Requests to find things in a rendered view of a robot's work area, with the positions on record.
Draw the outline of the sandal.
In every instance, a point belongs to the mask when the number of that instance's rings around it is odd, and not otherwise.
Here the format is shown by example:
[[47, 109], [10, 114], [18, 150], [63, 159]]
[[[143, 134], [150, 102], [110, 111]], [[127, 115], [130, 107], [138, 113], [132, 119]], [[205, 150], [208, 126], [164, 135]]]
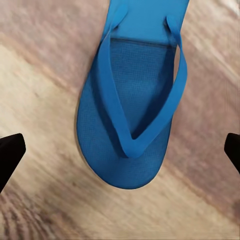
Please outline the sandal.
[[188, 77], [181, 29], [189, 1], [110, 0], [80, 97], [77, 139], [88, 165], [113, 187], [146, 186], [162, 166]]

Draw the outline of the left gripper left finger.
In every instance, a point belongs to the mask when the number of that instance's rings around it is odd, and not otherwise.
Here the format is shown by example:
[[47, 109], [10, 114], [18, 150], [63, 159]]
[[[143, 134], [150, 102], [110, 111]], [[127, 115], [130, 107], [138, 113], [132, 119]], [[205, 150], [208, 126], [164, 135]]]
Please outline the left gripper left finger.
[[0, 138], [0, 193], [26, 153], [22, 133]]

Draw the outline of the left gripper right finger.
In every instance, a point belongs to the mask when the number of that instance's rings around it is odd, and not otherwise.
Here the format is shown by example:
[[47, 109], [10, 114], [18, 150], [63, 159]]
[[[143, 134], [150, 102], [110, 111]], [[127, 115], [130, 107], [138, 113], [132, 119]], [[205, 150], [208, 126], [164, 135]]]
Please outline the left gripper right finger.
[[240, 173], [240, 134], [230, 132], [227, 135], [224, 151]]

